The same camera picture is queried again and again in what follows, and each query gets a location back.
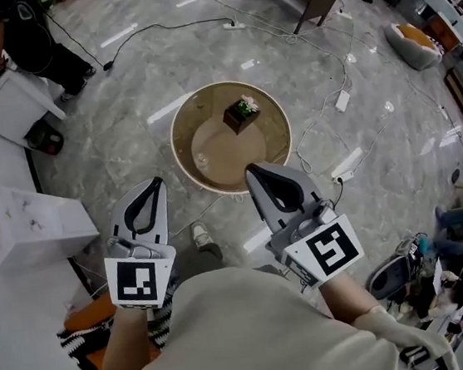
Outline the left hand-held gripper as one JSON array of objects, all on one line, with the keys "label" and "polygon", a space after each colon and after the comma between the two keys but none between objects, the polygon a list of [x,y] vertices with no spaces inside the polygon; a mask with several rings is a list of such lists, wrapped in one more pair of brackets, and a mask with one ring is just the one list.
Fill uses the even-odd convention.
[{"label": "left hand-held gripper", "polygon": [[119,308],[161,308],[176,249],[168,244],[167,189],[156,176],[114,205],[104,258],[109,295]]}]

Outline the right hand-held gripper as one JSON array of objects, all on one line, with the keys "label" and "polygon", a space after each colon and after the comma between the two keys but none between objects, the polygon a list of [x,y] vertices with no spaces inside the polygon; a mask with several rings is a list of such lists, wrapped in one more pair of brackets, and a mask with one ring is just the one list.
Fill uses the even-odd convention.
[{"label": "right hand-held gripper", "polygon": [[[320,201],[317,186],[302,171],[264,162],[247,165],[245,177],[259,217],[273,233],[266,248],[309,288],[364,256],[347,216]],[[304,212],[312,202],[317,203]],[[304,213],[295,216],[298,211]]]}]

